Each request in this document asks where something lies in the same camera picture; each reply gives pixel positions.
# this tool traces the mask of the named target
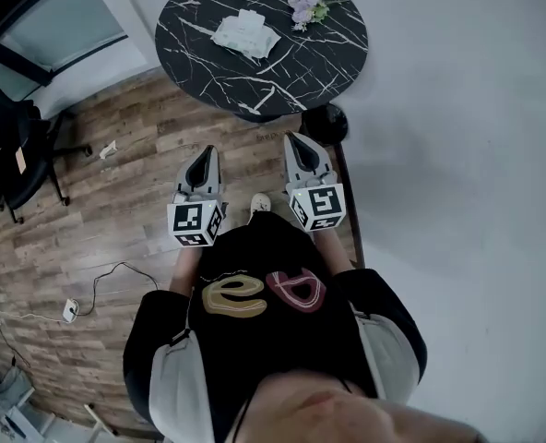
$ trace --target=floor outlet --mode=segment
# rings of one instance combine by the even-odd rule
[[[64,313],[62,317],[67,323],[72,323],[77,319],[78,315],[78,302],[73,299],[66,300],[66,306],[64,307]]]

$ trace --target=black marble tabletop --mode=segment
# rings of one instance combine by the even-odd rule
[[[241,8],[263,15],[281,37],[267,58],[247,58],[210,39],[222,19],[238,16]],[[191,96],[237,114],[315,108],[360,74],[367,31],[351,0],[332,5],[326,19],[309,24],[306,32],[291,29],[292,13],[288,0],[169,0],[156,28],[160,62]]]

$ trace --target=green leaf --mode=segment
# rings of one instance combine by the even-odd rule
[[[320,23],[323,19],[326,18],[329,9],[330,8],[328,8],[328,6],[326,5],[321,6],[320,4],[318,4],[314,9],[314,17],[312,18],[312,21],[314,23]]]

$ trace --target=office chair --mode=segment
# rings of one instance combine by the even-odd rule
[[[14,210],[32,198],[47,177],[52,180],[60,201],[69,205],[70,198],[62,195],[53,168],[53,158],[72,152],[82,151],[86,156],[92,154],[90,145],[54,150],[65,116],[61,112],[55,123],[42,120],[40,110],[32,101],[14,102],[0,90],[0,192],[9,208],[14,223],[23,223],[16,218]],[[19,171],[16,153],[21,148],[26,169]]]

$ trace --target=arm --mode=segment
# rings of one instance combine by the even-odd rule
[[[314,232],[314,242],[316,248],[326,262],[326,266],[333,276],[354,269],[350,263],[347,251],[338,238],[337,230],[334,228],[328,230],[318,230]]]
[[[201,248],[180,251],[168,291],[152,291],[142,299],[124,350],[124,379],[134,408],[152,422],[150,378],[155,352],[184,330],[189,297],[195,283]]]
[[[185,297],[191,296],[191,289],[197,277],[197,266],[203,253],[202,247],[184,247],[179,252],[174,265],[169,291],[177,292]]]

